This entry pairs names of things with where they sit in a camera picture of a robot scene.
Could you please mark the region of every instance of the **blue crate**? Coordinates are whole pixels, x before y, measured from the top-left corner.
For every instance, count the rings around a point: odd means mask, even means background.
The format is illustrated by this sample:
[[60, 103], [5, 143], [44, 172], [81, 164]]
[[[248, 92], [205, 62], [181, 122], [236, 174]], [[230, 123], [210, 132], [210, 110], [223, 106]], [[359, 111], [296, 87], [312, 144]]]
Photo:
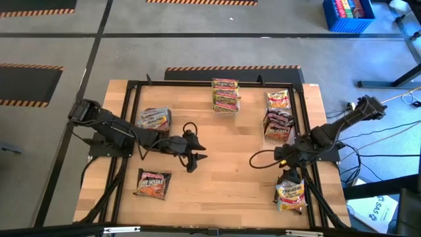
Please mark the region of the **blue crate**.
[[331, 32], [362, 33], [376, 18], [370, 0], [360, 0], [365, 18], [340, 18], [336, 14], [335, 0], [324, 0], [323, 9]]

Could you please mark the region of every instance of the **black floor mat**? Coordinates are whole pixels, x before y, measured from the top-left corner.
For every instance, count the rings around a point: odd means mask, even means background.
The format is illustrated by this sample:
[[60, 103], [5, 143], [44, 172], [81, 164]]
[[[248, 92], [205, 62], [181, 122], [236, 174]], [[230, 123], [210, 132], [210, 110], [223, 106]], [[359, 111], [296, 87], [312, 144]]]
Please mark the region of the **black floor mat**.
[[204, 5], [235, 5], [257, 6], [257, 0], [146, 0], [147, 3], [178, 3], [178, 4], [204, 4]]
[[0, 64], [0, 105], [46, 107], [62, 66]]
[[77, 0], [0, 0], [0, 17], [73, 13]]

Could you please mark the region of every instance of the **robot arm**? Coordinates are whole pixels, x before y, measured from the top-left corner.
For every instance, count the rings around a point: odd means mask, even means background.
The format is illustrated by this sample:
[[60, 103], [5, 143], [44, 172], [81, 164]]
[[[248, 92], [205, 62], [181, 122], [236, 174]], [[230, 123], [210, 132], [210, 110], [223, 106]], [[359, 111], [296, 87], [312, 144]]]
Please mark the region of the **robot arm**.
[[185, 166], [188, 172], [197, 168], [198, 160], [207, 157], [191, 152], [206, 150], [192, 131], [186, 130], [182, 136], [169, 136], [169, 132], [138, 128], [101, 108], [96, 101], [83, 99], [75, 103], [68, 119], [76, 126], [93, 128], [117, 149], [132, 149], [135, 141], [146, 150], [187, 157]]
[[331, 150], [336, 144], [340, 132], [362, 120], [380, 120], [385, 115], [387, 106], [375, 97], [367, 95], [359, 98], [355, 110], [331, 124], [317, 126], [299, 136], [293, 145], [284, 144], [276, 147], [274, 158], [281, 161], [281, 166], [298, 167], [300, 163], [314, 161], [316, 155]]

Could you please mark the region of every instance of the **food package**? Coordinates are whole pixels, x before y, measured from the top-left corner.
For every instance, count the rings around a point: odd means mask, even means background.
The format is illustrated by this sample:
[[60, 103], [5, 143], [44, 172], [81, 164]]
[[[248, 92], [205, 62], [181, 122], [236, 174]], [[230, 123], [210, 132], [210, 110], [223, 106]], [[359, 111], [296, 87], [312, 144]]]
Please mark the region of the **food package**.
[[146, 109], [146, 110], [144, 110], [144, 112], [140, 113], [140, 117], [143, 118], [143, 119], [146, 119], [147, 117], [153, 116], [153, 115], [158, 114], [158, 113], [165, 113], [165, 115], [168, 116], [168, 107]]
[[279, 141], [286, 142], [291, 132], [290, 127], [280, 126], [276, 123], [269, 123], [264, 131], [264, 135], [269, 138], [274, 138]]
[[168, 114], [168, 107], [146, 109], [140, 114], [141, 120], [137, 124], [141, 128], [167, 132], [170, 130], [170, 116]]
[[238, 81], [231, 79], [217, 79], [213, 78], [212, 86], [221, 86], [225, 88], [238, 88]]
[[214, 94], [214, 100], [223, 103], [237, 104], [240, 99], [241, 97], [238, 95], [229, 95], [224, 93]]
[[287, 142], [294, 125], [293, 116], [285, 111], [267, 111], [263, 119], [264, 135]]
[[137, 189], [133, 194], [164, 199], [170, 179], [171, 173], [151, 172], [139, 169]]
[[213, 110], [219, 115], [236, 115], [239, 111], [238, 81], [216, 79], [212, 81]]
[[288, 90], [266, 93], [268, 110], [290, 109]]
[[237, 105], [231, 105], [231, 104], [215, 101], [213, 105], [213, 111], [236, 113], [239, 111], [239, 108], [237, 107]]
[[300, 184], [283, 180], [280, 184], [276, 185], [276, 191], [278, 193], [278, 211], [301, 211], [306, 206], [304, 180]]
[[238, 95], [238, 88], [230, 88], [224, 86], [214, 86], [213, 87], [213, 94], [216, 93], [223, 93], [228, 95]]

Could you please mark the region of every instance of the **concrete floor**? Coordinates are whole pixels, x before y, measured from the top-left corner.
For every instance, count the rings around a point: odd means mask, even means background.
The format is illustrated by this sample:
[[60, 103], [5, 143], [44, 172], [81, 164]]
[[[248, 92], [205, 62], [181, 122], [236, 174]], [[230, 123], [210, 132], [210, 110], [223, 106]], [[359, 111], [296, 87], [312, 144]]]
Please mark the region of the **concrete floor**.
[[[1, 32], [96, 32], [106, 0], [79, 0], [75, 14], [0, 19]], [[114, 1], [105, 32], [265, 32], [330, 33], [321, 0], [259, 1], [258, 7], [167, 5], [142, 0]], [[365, 33], [396, 34], [387, 5], [374, 4], [377, 20]], [[64, 73], [46, 109], [0, 107], [0, 140], [18, 144], [24, 155], [0, 153], [0, 229], [32, 224], [41, 193], [85, 70], [93, 39], [2, 39], [0, 61], [64, 66]], [[305, 82], [320, 84], [325, 110], [343, 108], [364, 94], [380, 100], [404, 90], [358, 89], [357, 80], [392, 81], [416, 65], [403, 39], [248, 39], [144, 38], [102, 39], [85, 98], [103, 101], [112, 79], [162, 80], [168, 66], [301, 65]], [[421, 92], [415, 93], [418, 98]], [[412, 122], [421, 111], [396, 99], [387, 104], [381, 121], [362, 122], [341, 138]], [[362, 150], [362, 154], [420, 152], [421, 127]], [[89, 137], [92, 131], [77, 129]], [[360, 147], [386, 137], [388, 131], [348, 140]], [[72, 139], [46, 224], [72, 222], [78, 199], [80, 173], [88, 148]], [[344, 157], [349, 150], [343, 149]], [[368, 165], [383, 179], [414, 174], [416, 158], [367, 157]], [[350, 157], [341, 170], [356, 164]], [[362, 168], [367, 180], [376, 178]]]

